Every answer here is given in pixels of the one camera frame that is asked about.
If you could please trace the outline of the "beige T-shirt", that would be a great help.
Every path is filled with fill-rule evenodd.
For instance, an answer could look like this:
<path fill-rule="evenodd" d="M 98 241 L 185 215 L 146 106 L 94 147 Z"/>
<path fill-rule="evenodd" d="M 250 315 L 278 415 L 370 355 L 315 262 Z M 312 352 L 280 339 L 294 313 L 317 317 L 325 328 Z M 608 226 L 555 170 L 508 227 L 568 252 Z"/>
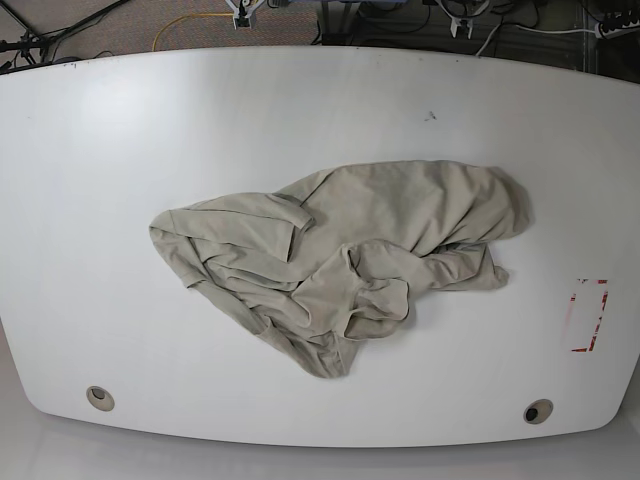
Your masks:
<path fill-rule="evenodd" d="M 490 244 L 523 233 L 526 190 L 495 167 L 396 161 L 322 170 L 274 193 L 172 209 L 149 235 L 183 285 L 324 379 L 392 335 L 412 298 L 495 290 Z"/>

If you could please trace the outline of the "red tape rectangle marker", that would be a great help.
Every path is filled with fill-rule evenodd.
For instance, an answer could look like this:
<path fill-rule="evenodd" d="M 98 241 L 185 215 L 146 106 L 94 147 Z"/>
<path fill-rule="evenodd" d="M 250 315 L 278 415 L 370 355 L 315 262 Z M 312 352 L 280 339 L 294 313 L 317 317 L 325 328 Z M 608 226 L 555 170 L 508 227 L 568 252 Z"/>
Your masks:
<path fill-rule="evenodd" d="M 608 300 L 608 281 L 579 279 L 570 299 L 566 344 L 571 352 L 592 352 Z"/>

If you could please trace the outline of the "white power strip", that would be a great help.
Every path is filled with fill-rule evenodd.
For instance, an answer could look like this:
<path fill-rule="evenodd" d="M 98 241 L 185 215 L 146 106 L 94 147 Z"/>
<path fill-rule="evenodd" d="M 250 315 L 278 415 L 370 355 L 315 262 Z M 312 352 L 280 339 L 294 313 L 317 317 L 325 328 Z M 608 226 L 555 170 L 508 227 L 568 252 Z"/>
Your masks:
<path fill-rule="evenodd" d="M 606 14 L 595 28 L 595 35 L 598 39 L 612 39 L 615 37 L 638 32 L 638 9 Z"/>

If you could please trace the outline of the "black tripod legs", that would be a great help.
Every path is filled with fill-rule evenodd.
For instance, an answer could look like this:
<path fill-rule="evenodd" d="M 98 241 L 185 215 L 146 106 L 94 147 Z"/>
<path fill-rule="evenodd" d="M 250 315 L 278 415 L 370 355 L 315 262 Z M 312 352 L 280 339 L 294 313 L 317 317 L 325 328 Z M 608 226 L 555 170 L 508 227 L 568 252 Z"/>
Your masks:
<path fill-rule="evenodd" d="M 29 24 L 6 1 L 2 1 L 1 11 L 21 26 L 24 29 L 24 33 L 15 42 L 1 40 L 1 54 L 14 53 L 12 60 L 7 60 L 1 64 L 1 74 L 6 75 L 21 70 L 52 65 L 57 51 L 64 41 L 99 24 L 111 12 L 129 3 L 130 0 L 115 1 L 70 26 L 43 33 Z"/>

